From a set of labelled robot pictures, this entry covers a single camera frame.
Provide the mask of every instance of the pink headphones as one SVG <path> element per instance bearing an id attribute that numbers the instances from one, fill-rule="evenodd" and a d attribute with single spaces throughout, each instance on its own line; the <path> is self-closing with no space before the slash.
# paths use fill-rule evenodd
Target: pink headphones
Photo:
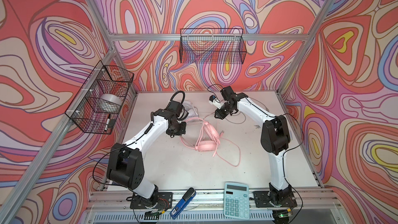
<path id="1" fill-rule="evenodd" d="M 189 119 L 185 120 L 185 122 L 188 122 L 188 121 L 191 121 L 191 120 L 194 120 L 194 119 L 198 119 L 198 120 L 203 121 L 203 125 L 202 125 L 202 128 L 200 130 L 199 137 L 198 137 L 198 139 L 196 141 L 195 147 L 191 147 L 191 146 L 186 145 L 185 144 L 186 140 L 182 136 L 180 136 L 180 140 L 181 140 L 182 144 L 185 147 L 189 148 L 189 149 L 195 149 L 195 150 L 200 151 L 200 152 L 212 152 L 212 151 L 214 151 L 213 157 L 215 155 L 220 157 L 220 155 L 218 155 L 218 153 L 217 153 L 217 148 L 218 148 L 218 145 L 220 144 L 220 139 L 222 138 L 221 137 L 222 134 L 219 135 L 217 130 L 209 122 L 207 122 L 207 121 L 205 121 L 205 120 L 203 120 L 201 118 L 193 117 L 193 118 L 189 118 Z M 203 130 L 206 132 L 207 136 L 209 136 L 210 140 L 202 140 Z M 234 142 L 232 142 L 232 141 L 230 141 L 228 139 L 225 139 L 225 140 L 231 142 L 233 145 L 238 147 Z M 239 164 L 240 164 L 240 159 L 241 159 L 240 148 L 238 147 L 238 149 L 239 149 L 239 163 L 236 166 L 231 164 L 230 162 L 226 161 L 224 158 L 222 158 L 222 157 L 220 157 L 220 158 L 222 160 L 226 161 L 227 163 L 229 163 L 230 165 L 232 165 L 234 167 L 238 167 Z"/>

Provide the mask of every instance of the white tabletop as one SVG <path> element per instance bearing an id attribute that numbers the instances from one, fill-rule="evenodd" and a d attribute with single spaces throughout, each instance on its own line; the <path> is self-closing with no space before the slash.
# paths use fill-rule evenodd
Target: white tabletop
<path id="1" fill-rule="evenodd" d="M 278 98 L 273 91 L 245 92 L 252 99 L 259 100 L 274 114 L 283 114 Z M 134 106 L 124 142 L 131 139 L 149 121 L 150 112 L 167 106 L 173 93 L 139 93 Z M 199 110 L 201 118 L 207 117 L 218 132 L 224 131 L 224 138 L 236 143 L 241 149 L 241 163 L 232 167 L 219 157 L 212 157 L 213 152 L 198 152 L 186 148 L 179 137 L 171 138 L 166 133 L 153 143 L 144 159 L 145 177 L 156 184 L 160 190 L 179 190 L 193 187 L 195 189 L 223 189 L 225 182 L 238 182 L 249 185 L 250 188 L 267 188 L 271 180 L 267 152 L 260 144 L 261 128 L 244 115 L 228 116 L 224 120 L 215 119 L 215 107 L 209 104 L 211 93 L 186 93 L 185 100 L 193 103 Z M 295 135 L 289 125 L 291 142 L 289 148 L 298 145 Z M 186 128 L 184 138 L 194 144 L 199 135 L 200 124 L 191 124 Z M 232 164 L 239 159 L 238 149 L 226 140 L 221 140 L 218 153 Z M 286 154 L 288 181 L 293 187 L 317 187 L 311 169 L 300 148 Z M 110 186 L 109 190 L 124 190 L 122 187 Z"/>

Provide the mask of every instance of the teal calculator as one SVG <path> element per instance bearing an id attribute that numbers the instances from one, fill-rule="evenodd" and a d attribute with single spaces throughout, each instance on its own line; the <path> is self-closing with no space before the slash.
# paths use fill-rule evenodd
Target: teal calculator
<path id="1" fill-rule="evenodd" d="M 249 220 L 249 186 L 241 183 L 225 183 L 224 216 Z"/>

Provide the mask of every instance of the psychedelic wallpaper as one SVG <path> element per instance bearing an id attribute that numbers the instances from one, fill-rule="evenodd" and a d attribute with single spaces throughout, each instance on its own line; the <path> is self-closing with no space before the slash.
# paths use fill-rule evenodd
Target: psychedelic wallpaper
<path id="1" fill-rule="evenodd" d="M 283 99 L 354 223 L 398 223 L 398 0 L 337 0 Z"/>
<path id="2" fill-rule="evenodd" d="M 0 0 L 0 205 L 106 52 L 84 0 Z M 112 135 L 72 126 L 13 224 L 76 223 L 123 117 Z"/>
<path id="3" fill-rule="evenodd" d="M 244 33 L 307 33 L 324 0 L 97 0 L 111 33 L 179 33 L 242 27 Z M 181 64 L 179 42 L 116 42 L 139 91 L 274 90 L 301 42 L 248 41 L 244 65 Z"/>

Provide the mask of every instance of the wire basket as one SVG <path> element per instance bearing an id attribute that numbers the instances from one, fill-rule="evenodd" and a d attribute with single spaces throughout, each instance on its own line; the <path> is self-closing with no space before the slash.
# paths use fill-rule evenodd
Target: wire basket
<path id="1" fill-rule="evenodd" d="M 68 117 L 82 132 L 111 134 L 133 79 L 134 74 L 124 68 L 102 65 L 84 98 Z M 111 95 L 112 101 L 105 95 Z"/>
<path id="2" fill-rule="evenodd" d="M 242 34 L 242 28 L 180 29 L 180 61 L 243 64 L 247 50 Z"/>

